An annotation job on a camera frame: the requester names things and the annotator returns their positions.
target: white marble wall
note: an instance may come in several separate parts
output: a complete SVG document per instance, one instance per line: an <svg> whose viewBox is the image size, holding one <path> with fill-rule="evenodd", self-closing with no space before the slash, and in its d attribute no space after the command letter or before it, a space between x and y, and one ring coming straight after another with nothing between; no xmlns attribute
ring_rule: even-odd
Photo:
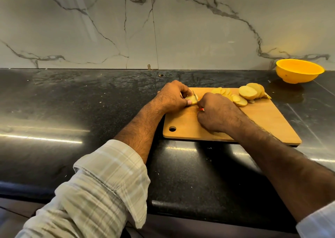
<svg viewBox="0 0 335 238"><path fill-rule="evenodd" d="M335 70L335 0L0 0L0 67Z"/></svg>

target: plastic bowl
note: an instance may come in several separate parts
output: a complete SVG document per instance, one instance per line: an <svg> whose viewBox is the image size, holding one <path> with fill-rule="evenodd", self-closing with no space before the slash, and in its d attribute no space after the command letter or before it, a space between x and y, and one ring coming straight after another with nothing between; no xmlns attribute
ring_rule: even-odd
<svg viewBox="0 0 335 238"><path fill-rule="evenodd" d="M325 69L314 62L282 59L276 62L276 72L286 83L306 83L316 79Z"/></svg>

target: countertop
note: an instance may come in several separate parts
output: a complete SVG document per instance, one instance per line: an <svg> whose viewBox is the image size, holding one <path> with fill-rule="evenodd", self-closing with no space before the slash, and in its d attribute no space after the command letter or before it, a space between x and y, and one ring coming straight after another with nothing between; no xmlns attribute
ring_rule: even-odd
<svg viewBox="0 0 335 238"><path fill-rule="evenodd" d="M190 87L264 85L303 140L298 149L335 170L335 72L288 85L274 71L0 69L0 196L50 201L76 160L175 79ZM246 156L238 144L164 139L161 121L147 162L148 212L295 232L270 182L239 155Z"/></svg>

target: wooden cutting board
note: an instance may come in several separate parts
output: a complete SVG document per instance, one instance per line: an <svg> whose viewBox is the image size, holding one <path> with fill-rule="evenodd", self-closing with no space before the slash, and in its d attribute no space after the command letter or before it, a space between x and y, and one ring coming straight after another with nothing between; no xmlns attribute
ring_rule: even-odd
<svg viewBox="0 0 335 238"><path fill-rule="evenodd" d="M206 92L214 88L190 88L201 100ZM238 88L231 88L232 94L238 95ZM291 125L286 121L271 100L260 99L254 104L248 104L241 110L259 126L273 134L283 143L297 146L301 139ZM198 106L190 106L177 113L165 116L163 136L169 139L210 140L234 142L225 133L208 132L197 120Z"/></svg>

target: shirt sleeve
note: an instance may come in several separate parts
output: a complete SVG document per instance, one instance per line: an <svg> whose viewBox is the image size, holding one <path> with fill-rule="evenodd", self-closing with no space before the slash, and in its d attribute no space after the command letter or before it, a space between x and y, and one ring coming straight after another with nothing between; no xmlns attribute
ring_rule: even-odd
<svg viewBox="0 0 335 238"><path fill-rule="evenodd" d="M335 237L335 201L308 215L296 229L301 238Z"/></svg>
<svg viewBox="0 0 335 238"><path fill-rule="evenodd" d="M17 237L120 237L128 212L137 228L143 226L150 179L131 147L109 140L79 159L74 170Z"/></svg>

